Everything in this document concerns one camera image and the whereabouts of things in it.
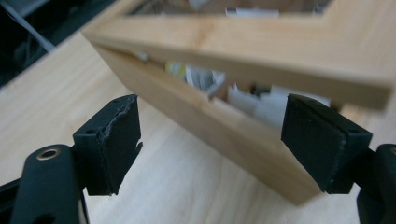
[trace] metal rivet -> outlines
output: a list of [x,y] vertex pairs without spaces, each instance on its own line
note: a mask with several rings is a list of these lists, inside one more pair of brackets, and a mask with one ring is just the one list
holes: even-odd
[[61,153],[61,150],[58,148],[50,148],[45,151],[40,152],[37,155],[37,159],[40,161],[47,161],[57,157]]

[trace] light wood table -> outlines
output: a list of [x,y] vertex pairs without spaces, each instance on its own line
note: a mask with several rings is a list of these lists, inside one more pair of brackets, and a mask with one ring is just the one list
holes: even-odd
[[[25,158],[72,134],[113,98],[129,94],[77,33],[0,90],[0,185],[18,178]],[[144,147],[118,196],[87,197],[91,223],[359,223],[355,187],[293,205],[139,100]],[[396,104],[367,116],[344,114],[396,142]]]

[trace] table surface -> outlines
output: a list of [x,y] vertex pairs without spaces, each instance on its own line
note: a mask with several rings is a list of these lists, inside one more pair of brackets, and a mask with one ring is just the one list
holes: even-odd
[[[72,134],[113,98],[129,94],[77,33],[0,90],[0,185],[21,175],[25,158]],[[118,196],[87,197],[91,223],[359,223],[358,187],[293,205],[139,99],[144,147]],[[343,113],[396,142],[396,102],[388,112]]]

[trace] wooden frame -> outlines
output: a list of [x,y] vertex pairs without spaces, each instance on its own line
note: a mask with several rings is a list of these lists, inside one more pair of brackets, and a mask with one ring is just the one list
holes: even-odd
[[133,52],[384,109],[395,84],[396,2],[334,0],[322,17],[130,17],[121,0],[83,31],[122,83],[295,203],[318,188],[271,128]]

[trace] wooden tabletop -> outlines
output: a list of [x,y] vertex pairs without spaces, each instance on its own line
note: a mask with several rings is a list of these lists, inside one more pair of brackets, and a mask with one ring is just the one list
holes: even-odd
[[[0,185],[21,176],[25,158],[72,134],[113,98],[129,94],[77,33],[0,90]],[[144,147],[118,196],[86,197],[91,223],[359,223],[349,195],[293,205],[139,99]],[[385,114],[344,114],[396,142],[396,102]]]

